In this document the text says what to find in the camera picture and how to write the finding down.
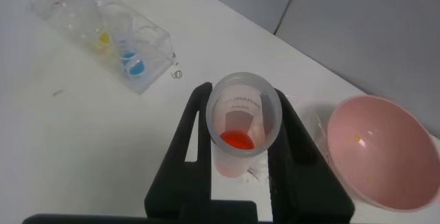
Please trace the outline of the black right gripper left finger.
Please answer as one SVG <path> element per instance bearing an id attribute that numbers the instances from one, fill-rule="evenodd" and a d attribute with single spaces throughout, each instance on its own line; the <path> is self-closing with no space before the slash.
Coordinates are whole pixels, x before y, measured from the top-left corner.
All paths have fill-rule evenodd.
<path id="1" fill-rule="evenodd" d="M 212 83 L 205 82 L 191 93 L 173 139 L 144 200 L 149 218 L 181 218 L 194 210 L 203 214 L 210 202 L 211 155 L 206 106 Z M 197 160 L 186 153 L 198 122 Z"/>

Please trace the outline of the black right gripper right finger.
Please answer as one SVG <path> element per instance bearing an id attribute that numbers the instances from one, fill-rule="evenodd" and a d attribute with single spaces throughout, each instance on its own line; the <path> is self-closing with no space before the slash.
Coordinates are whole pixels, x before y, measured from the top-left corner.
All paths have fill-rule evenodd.
<path id="1" fill-rule="evenodd" d="M 282 122 L 269 147 L 275 223 L 349 223 L 354 204 L 281 91 Z"/>

